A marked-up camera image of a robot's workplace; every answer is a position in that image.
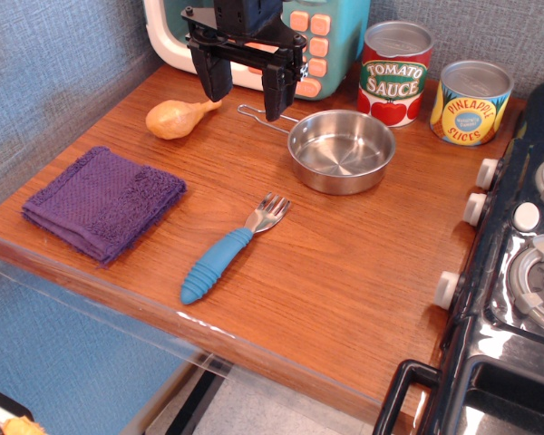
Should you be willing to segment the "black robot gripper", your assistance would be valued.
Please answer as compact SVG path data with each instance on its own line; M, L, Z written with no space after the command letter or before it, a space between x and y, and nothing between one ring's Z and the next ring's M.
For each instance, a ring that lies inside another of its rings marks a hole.
M293 102L296 83L306 76L306 38L282 20L282 1L215 1L210 7L186 6L188 47L206 96L212 102L233 87L231 63L263 71L266 118L276 121ZM280 66L252 44L274 47Z

